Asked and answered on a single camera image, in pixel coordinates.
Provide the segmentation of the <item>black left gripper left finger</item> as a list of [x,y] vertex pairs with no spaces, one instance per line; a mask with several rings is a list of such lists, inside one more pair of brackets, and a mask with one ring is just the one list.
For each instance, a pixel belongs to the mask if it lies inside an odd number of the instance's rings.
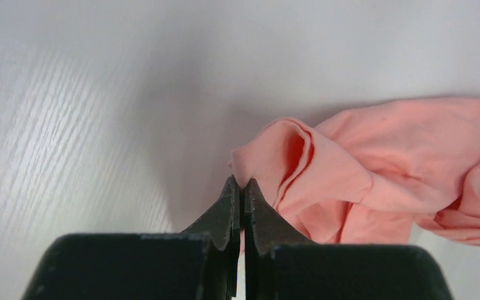
[[236,295],[240,189],[179,233],[73,233],[42,256],[24,299],[231,299]]

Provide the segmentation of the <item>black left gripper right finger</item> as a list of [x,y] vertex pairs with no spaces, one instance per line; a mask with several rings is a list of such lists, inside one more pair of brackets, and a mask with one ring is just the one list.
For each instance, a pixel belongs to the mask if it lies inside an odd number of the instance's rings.
[[451,299],[437,262],[423,248],[318,244],[244,188],[248,299]]

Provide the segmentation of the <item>salmon pink t-shirt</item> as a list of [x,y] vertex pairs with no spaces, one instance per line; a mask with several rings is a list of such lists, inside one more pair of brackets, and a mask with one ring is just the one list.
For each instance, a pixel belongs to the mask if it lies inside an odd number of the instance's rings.
[[480,246],[480,99],[393,101],[315,127],[278,119],[231,154],[237,183],[317,243]]

